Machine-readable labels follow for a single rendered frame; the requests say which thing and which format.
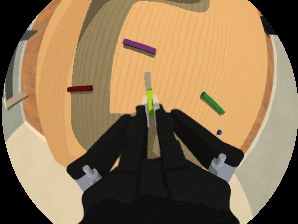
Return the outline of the lime green rod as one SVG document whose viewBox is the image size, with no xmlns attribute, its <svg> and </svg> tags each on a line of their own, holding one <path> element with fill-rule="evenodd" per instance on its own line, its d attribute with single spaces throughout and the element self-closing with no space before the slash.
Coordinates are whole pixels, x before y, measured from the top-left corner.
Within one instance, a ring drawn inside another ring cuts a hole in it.
<svg viewBox="0 0 298 224">
<path fill-rule="evenodd" d="M 148 107 L 149 107 L 149 117 L 154 116 L 154 107 L 153 107 L 153 94 L 152 89 L 146 90 L 147 92 L 147 99 L 148 99 Z"/>
</svg>

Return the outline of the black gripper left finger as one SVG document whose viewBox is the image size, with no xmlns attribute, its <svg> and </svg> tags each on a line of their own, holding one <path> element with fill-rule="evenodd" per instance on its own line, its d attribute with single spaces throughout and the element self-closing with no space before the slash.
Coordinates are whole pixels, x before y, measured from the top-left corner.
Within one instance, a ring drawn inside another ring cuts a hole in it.
<svg viewBox="0 0 298 224">
<path fill-rule="evenodd" d="M 109 173 L 121 155 L 112 176 L 110 193 L 124 204 L 131 204 L 138 199 L 141 161 L 147 158 L 148 151 L 147 96 L 143 96 L 142 104 L 135 107 L 135 116 L 122 115 L 84 155 L 67 166 L 67 173 L 83 193 Z"/>
</svg>

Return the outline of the dark green rod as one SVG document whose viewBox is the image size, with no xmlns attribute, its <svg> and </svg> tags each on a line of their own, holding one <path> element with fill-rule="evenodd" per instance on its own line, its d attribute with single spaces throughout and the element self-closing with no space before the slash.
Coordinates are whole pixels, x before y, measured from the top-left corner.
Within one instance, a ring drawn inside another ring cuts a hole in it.
<svg viewBox="0 0 298 224">
<path fill-rule="evenodd" d="M 203 91 L 201 96 L 214 106 L 222 115 L 224 115 L 225 111 L 206 92 Z"/>
</svg>

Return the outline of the dark red rod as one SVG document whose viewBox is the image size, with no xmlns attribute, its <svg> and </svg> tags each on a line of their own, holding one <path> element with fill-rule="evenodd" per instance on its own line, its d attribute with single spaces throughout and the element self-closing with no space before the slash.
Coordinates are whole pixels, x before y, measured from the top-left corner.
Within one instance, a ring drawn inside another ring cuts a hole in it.
<svg viewBox="0 0 298 224">
<path fill-rule="evenodd" d="M 68 87 L 67 92 L 92 91 L 93 85 Z"/>
</svg>

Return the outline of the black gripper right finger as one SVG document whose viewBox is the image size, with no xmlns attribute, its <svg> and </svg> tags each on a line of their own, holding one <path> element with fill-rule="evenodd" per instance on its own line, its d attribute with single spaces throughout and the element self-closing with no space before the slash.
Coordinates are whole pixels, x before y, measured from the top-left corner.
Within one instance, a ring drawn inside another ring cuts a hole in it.
<svg viewBox="0 0 298 224">
<path fill-rule="evenodd" d="M 153 95 L 153 106 L 168 196 L 175 201 L 184 201 L 196 187 L 192 170 L 174 133 L 206 170 L 229 183 L 244 152 L 221 141 L 181 110 L 166 112 L 157 95 Z"/>
</svg>

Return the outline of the purple rod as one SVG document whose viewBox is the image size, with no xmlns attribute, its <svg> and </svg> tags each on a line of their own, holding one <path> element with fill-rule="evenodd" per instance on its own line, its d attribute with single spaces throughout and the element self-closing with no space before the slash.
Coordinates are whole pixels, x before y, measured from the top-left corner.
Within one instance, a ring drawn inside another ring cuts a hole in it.
<svg viewBox="0 0 298 224">
<path fill-rule="evenodd" d="M 156 48 L 153 48 L 151 46 L 148 46 L 148 45 L 136 42 L 136 41 L 132 41 L 132 40 L 129 40 L 129 39 L 125 39 L 125 38 L 124 38 L 122 44 L 127 45 L 127 46 L 131 46 L 131 47 L 134 47 L 134 48 L 146 51 L 146 52 L 149 52 L 151 54 L 155 54 L 155 52 L 157 50 Z"/>
</svg>

